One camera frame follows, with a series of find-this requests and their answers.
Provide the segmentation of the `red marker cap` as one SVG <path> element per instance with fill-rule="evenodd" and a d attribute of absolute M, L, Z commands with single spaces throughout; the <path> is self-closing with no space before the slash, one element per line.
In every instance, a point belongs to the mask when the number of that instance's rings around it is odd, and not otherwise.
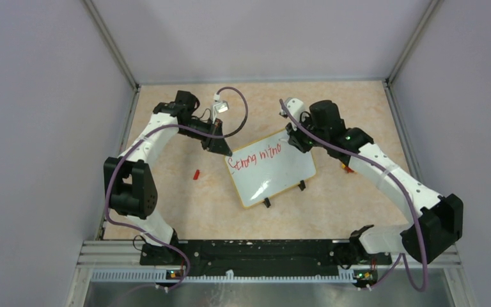
<path fill-rule="evenodd" d="M 193 180 L 197 180 L 199 178 L 200 170 L 197 169 L 194 173 Z"/>

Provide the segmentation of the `yellow framed whiteboard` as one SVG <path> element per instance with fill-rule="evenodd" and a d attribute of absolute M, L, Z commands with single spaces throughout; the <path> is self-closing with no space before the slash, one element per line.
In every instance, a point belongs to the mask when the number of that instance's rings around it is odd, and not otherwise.
<path fill-rule="evenodd" d="M 245 209 L 262 204 L 264 198 L 271 199 L 316 175 L 312 154 L 299 152 L 287 141 L 287 132 L 281 129 L 224 158 Z"/>

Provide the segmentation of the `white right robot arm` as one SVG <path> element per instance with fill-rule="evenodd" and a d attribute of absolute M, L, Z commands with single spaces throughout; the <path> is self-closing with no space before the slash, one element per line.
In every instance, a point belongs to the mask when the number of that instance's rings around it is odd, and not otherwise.
<path fill-rule="evenodd" d="M 374 184 L 407 220 L 355 232 L 357 241 L 349 246 L 353 261 L 365 264 L 377 253 L 405 253 L 430 264 L 462 237 L 463 201 L 430 189 L 392 161 L 365 131 L 347 128 L 334 102 L 322 100 L 306 107 L 303 101 L 288 98 L 279 103 L 280 115 L 289 120 L 286 133 L 291 146 L 302 153 L 325 149 Z"/>

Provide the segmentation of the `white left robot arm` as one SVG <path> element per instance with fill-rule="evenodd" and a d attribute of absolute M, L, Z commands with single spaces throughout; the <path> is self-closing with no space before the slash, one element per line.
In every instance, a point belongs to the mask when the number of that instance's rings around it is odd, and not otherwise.
<path fill-rule="evenodd" d="M 194 115 L 200 106 L 189 91 L 179 90 L 171 102 L 157 104 L 148 124 L 136 140 L 118 157 L 104 162 L 105 218 L 116 226 L 141 232 L 156 246 L 155 256 L 164 264 L 179 257 L 179 247 L 171 242 L 174 229 L 157 211 L 158 191 L 152 167 L 167 143 L 177 134 L 197 139 L 204 150 L 230 157 L 219 118 L 203 121 Z"/>

